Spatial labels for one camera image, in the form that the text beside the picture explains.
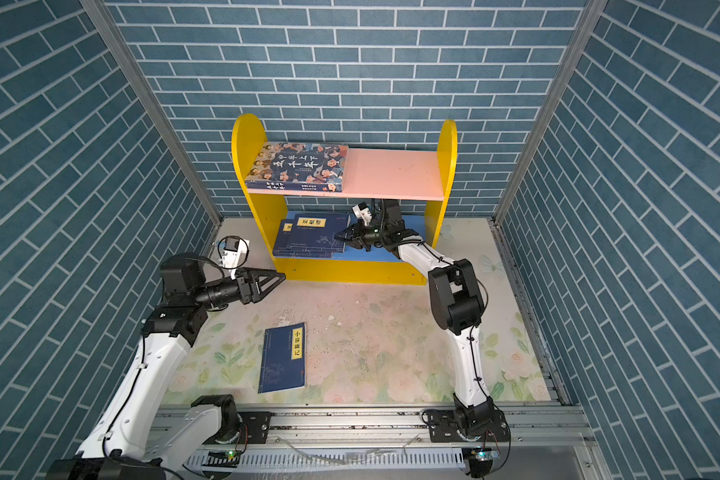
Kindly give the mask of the blue book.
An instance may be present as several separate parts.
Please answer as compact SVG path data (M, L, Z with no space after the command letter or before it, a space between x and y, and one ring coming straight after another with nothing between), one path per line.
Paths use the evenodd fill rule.
M288 246L318 252L343 253L345 244L335 239L350 224L347 214L298 214L293 220Z
M280 222L276 240L272 249L274 257L293 257L295 251L290 246L290 236L293 228L291 219L284 219Z
M259 394L303 388L306 385L305 344L304 323L265 331Z

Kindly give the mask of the colourful illustrated thick book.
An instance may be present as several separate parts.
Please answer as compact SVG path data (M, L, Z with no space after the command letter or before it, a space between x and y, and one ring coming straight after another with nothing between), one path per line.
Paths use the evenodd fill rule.
M282 192L341 192L348 154L346 145L267 142L245 184Z

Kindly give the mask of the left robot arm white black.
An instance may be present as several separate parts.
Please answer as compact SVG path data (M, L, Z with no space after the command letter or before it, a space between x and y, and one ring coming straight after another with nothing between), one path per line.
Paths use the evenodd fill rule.
M88 437L68 459L53 462L49 479L178 479L206 441L235 442L243 421L230 394L205 395L157 442L148 437L171 380L190 353L210 311L258 303L285 281L272 269L237 268L208 281L212 260L192 253L160 266L162 297L145 320L139 345L117 392Z

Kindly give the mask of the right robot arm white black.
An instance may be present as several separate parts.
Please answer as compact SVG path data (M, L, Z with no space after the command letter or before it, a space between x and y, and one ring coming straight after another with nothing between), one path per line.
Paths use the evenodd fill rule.
M511 442L504 413L491 397L479 348L479 327L488 295L467 259L454 260L430 246L406 226L396 200L380 205L364 202L352 208L356 221L334 235L346 246L383 248L427 278L430 309L438 327L447 333L454 366L454 417L467 440Z

